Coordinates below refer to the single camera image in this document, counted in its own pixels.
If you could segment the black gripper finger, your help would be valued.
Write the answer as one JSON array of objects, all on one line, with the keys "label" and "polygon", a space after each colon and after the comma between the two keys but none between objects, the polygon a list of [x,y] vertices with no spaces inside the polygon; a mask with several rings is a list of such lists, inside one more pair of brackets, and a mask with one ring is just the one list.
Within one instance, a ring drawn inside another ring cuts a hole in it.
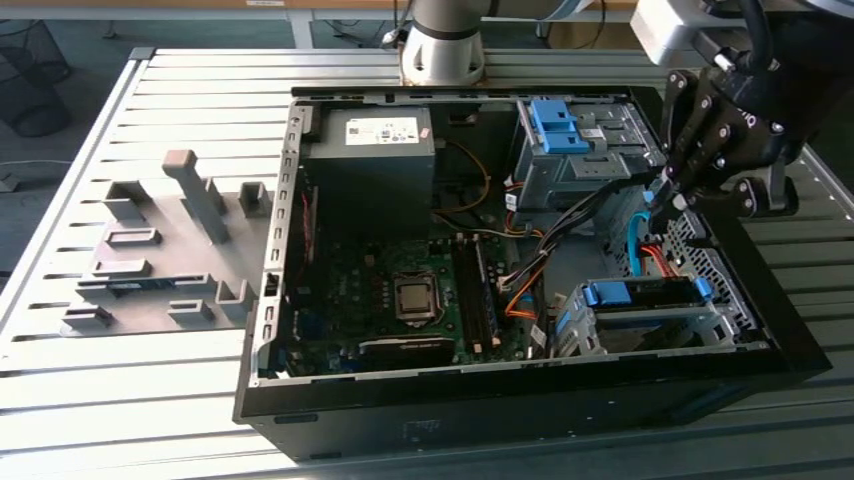
[{"label": "black gripper finger", "polygon": [[669,74],[659,129],[666,165],[651,204],[651,230],[667,229],[707,170],[714,151],[703,143],[709,135],[717,138],[714,122],[721,110],[721,93],[710,79],[715,72],[714,68],[705,68],[699,72],[673,70]]},{"label": "black gripper finger", "polygon": [[689,208],[709,216],[758,217],[767,212],[763,183],[753,178],[739,179],[729,189],[699,187],[685,194]]}]

